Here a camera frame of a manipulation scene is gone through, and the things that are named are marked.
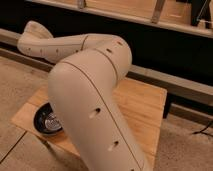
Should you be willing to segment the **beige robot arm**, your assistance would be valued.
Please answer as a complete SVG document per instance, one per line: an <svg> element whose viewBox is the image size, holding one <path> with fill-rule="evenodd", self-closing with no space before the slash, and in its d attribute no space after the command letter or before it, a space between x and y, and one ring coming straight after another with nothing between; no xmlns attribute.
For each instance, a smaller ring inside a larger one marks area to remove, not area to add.
<svg viewBox="0 0 213 171"><path fill-rule="evenodd" d="M89 171L152 171L113 99L132 63L123 38L94 33L55 37L30 21L17 47L54 64L49 103Z"/></svg>

